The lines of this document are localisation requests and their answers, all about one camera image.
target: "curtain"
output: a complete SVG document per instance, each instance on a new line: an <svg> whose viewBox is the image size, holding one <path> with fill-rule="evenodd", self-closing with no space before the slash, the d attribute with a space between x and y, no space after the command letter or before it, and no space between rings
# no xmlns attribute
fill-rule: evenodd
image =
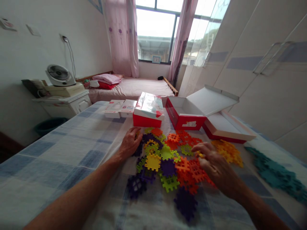
<svg viewBox="0 0 307 230"><path fill-rule="evenodd" d="M137 10L135 0L105 0L113 72L139 77Z"/></svg>
<svg viewBox="0 0 307 230"><path fill-rule="evenodd" d="M188 42L190 30L198 0L184 0L176 35L172 63L169 70L169 81L176 80L182 63L185 47Z"/></svg>

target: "human hand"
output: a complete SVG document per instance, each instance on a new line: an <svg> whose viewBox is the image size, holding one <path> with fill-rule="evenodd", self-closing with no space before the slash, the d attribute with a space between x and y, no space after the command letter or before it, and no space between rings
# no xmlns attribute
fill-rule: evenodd
<svg viewBox="0 0 307 230"><path fill-rule="evenodd" d="M141 128L133 127L127 131L122 140L122 144L117 151L120 160L126 160L128 157L134 154L138 148L143 137L142 133L139 133L139 135L136 137L136 134L138 131L140 131L140 129Z"/></svg>
<svg viewBox="0 0 307 230"><path fill-rule="evenodd" d="M249 191L247 185L233 171L224 157L216 152L211 143L195 145L192 152L196 151L205 155L205 158L199 157L199 163L222 193L238 201L244 193Z"/></svg>

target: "white fan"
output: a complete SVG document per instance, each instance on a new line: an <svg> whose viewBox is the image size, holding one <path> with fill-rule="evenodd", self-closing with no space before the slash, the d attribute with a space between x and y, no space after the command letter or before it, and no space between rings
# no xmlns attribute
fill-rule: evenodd
<svg viewBox="0 0 307 230"><path fill-rule="evenodd" d="M75 78L64 67L59 65L50 65L47 67L46 74L54 86L75 85Z"/></svg>

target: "window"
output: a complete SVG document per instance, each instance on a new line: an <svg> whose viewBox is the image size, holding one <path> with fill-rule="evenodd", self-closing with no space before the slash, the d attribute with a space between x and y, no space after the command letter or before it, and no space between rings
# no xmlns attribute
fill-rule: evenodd
<svg viewBox="0 0 307 230"><path fill-rule="evenodd" d="M183 62L194 55L195 40L200 41L200 47L207 25L213 21L215 3L216 0L198 0ZM183 0L136 0L139 61L152 62L153 56L159 56L162 64L171 63L182 4Z"/></svg>

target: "blue trash can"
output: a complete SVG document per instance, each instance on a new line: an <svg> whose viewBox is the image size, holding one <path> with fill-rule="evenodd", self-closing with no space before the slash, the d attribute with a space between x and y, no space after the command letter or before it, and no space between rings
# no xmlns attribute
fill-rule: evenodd
<svg viewBox="0 0 307 230"><path fill-rule="evenodd" d="M49 120L43 121L34 127L35 132L37 132L40 136L45 136L47 133L50 133L55 128L64 124L68 121L67 118L51 118Z"/></svg>

